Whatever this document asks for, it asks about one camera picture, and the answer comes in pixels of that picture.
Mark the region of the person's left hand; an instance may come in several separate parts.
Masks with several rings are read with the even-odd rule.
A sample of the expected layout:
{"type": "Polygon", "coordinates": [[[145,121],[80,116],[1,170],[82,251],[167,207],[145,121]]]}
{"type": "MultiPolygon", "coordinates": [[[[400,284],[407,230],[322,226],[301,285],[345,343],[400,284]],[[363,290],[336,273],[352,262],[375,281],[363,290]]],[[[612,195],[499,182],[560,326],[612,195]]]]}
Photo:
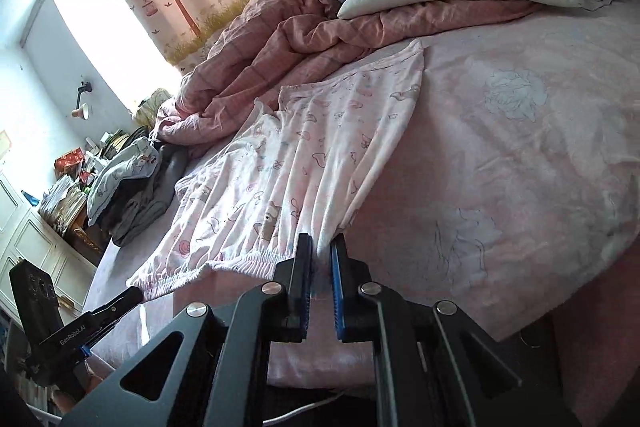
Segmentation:
{"type": "Polygon", "coordinates": [[[63,415],[115,372],[115,367],[86,348],[63,349],[50,363],[52,400],[63,415]]]}

